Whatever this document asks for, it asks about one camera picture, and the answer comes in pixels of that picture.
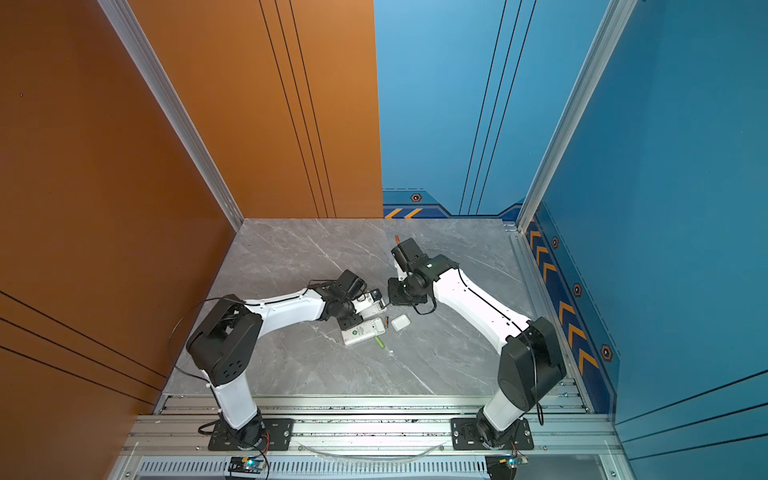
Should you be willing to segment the white battery cover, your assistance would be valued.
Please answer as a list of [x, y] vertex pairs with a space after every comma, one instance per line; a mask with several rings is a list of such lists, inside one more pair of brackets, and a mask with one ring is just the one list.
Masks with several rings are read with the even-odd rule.
[[394, 318], [391, 321], [390, 326], [396, 332], [400, 332], [400, 331], [404, 330], [405, 328], [407, 328], [410, 324], [411, 324], [411, 321], [410, 321], [409, 317], [406, 314], [402, 314], [402, 315]]

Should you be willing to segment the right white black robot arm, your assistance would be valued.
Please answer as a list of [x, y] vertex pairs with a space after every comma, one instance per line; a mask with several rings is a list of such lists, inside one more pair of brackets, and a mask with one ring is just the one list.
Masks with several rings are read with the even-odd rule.
[[457, 262], [442, 254], [428, 256], [412, 238], [398, 243], [391, 254], [398, 268], [398, 275], [388, 280], [391, 304], [417, 309], [429, 303], [432, 311], [447, 306], [499, 354], [498, 388], [478, 411], [476, 429], [486, 448], [512, 444], [523, 416], [535, 409], [542, 420], [542, 398], [567, 375], [555, 326], [505, 306]]

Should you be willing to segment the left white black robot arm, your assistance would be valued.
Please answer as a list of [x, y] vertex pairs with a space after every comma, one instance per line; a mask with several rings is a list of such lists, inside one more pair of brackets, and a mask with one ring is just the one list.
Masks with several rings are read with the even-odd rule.
[[345, 331], [364, 321], [363, 311], [382, 294], [350, 270], [335, 280], [313, 280], [303, 289], [261, 300], [218, 297], [190, 335], [186, 351], [211, 390], [219, 420], [214, 433], [240, 450], [263, 451], [268, 427], [255, 403], [246, 370], [257, 341], [303, 322], [334, 319]]

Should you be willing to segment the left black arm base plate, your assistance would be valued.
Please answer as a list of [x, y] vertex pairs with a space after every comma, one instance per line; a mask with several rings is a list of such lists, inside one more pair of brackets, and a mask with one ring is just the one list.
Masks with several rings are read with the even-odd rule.
[[209, 451], [283, 452], [289, 449], [294, 420], [291, 418], [254, 419], [240, 430], [224, 420], [213, 427], [207, 449]]

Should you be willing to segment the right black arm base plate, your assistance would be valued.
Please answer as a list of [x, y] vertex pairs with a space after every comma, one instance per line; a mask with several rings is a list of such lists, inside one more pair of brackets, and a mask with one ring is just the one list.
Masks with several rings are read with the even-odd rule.
[[450, 426], [453, 448], [457, 451], [531, 451], [535, 448], [529, 423], [524, 418], [503, 431], [480, 418], [452, 418]]

